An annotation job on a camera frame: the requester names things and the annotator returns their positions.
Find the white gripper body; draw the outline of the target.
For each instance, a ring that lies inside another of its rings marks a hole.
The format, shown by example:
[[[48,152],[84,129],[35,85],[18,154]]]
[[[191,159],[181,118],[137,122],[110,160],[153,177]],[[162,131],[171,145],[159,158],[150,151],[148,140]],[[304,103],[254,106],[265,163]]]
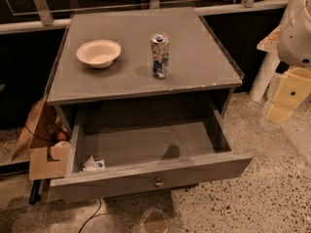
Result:
[[[311,67],[311,0],[290,0],[281,19],[277,51],[290,66]]]

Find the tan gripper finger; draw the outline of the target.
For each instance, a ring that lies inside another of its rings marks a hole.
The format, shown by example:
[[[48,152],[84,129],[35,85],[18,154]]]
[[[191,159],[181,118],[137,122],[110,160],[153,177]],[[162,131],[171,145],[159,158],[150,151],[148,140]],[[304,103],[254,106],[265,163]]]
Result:
[[[311,69],[291,67],[281,77],[265,120],[273,124],[287,122],[311,94]]]
[[[264,39],[257,44],[257,49],[265,52],[275,52],[279,42],[281,26],[273,29]]]

